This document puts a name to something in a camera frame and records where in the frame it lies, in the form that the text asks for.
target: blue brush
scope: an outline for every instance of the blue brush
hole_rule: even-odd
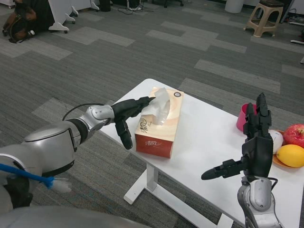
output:
[[[39,181],[45,184],[48,189],[57,190],[61,193],[70,192],[70,183],[67,182],[66,178],[55,178],[55,177],[40,177],[24,170],[17,169],[8,165],[0,164],[0,171],[16,174],[18,176],[26,177],[35,181]]]

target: robotic arm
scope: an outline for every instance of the robotic arm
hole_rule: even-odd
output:
[[[70,169],[78,146],[103,126],[115,123],[126,149],[132,148],[126,120],[137,116],[154,98],[126,100],[109,105],[93,105],[84,115],[45,126],[28,135],[20,145],[0,148],[0,163],[44,177]],[[38,181],[0,171],[0,214],[29,206]]]
[[[266,98],[261,93],[256,101],[256,113],[253,105],[248,104],[244,134],[247,139],[242,146],[241,160],[224,161],[222,165],[206,171],[202,180],[223,176],[228,178],[244,171],[242,187],[237,199],[245,214],[247,228],[283,228],[275,213],[275,198],[271,190],[278,182],[269,178],[272,163],[273,141],[268,133],[271,126],[271,113]]]

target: blue handle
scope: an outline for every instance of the blue handle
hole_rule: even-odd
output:
[[[0,164],[0,171],[13,173],[22,177],[30,178],[35,181],[43,182],[48,188],[52,186],[52,181],[55,179],[54,177],[40,177],[24,170],[20,170],[15,167],[11,167],[4,164]]]

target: orange plate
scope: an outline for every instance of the orange plate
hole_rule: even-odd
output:
[[[275,130],[277,132],[280,132],[282,135],[284,134],[283,131],[280,131],[280,130]],[[286,168],[293,168],[293,169],[296,169],[296,167],[291,167],[291,166],[288,166],[288,165],[285,165],[284,163],[282,163],[276,156],[276,154],[274,154],[274,156],[272,157],[272,162],[277,164],[277,165],[280,165],[280,166],[283,166],[283,167],[286,167]]]

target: lemon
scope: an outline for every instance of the lemon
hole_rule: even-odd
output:
[[[282,146],[276,153],[277,158],[291,167],[304,166],[304,148],[298,145]]]

